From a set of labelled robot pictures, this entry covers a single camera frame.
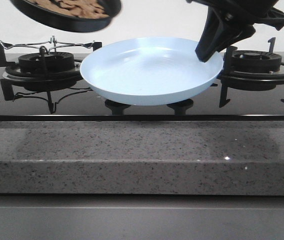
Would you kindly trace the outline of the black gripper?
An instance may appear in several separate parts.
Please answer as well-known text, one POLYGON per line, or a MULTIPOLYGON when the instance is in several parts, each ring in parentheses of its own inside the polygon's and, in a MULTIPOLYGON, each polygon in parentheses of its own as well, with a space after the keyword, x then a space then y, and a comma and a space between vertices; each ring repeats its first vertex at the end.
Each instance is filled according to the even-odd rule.
POLYGON ((284 12, 276 9, 276 0, 198 0, 209 6, 205 26, 195 49, 198 59, 207 62, 215 52, 251 37, 253 24, 265 24, 280 30, 284 12))

